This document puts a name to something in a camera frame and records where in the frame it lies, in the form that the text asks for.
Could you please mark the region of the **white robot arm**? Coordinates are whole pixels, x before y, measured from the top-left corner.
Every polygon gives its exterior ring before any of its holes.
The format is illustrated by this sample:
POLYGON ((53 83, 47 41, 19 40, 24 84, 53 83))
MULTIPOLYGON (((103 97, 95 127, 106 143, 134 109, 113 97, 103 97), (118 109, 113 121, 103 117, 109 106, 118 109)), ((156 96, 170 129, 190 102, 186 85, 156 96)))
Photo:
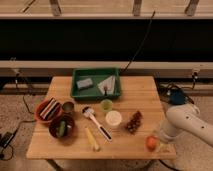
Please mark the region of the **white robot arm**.
POLYGON ((213 147, 213 125, 200 118, 200 110, 194 104, 170 107, 165 118, 153 130, 162 143, 173 142, 183 131, 188 132, 213 147))

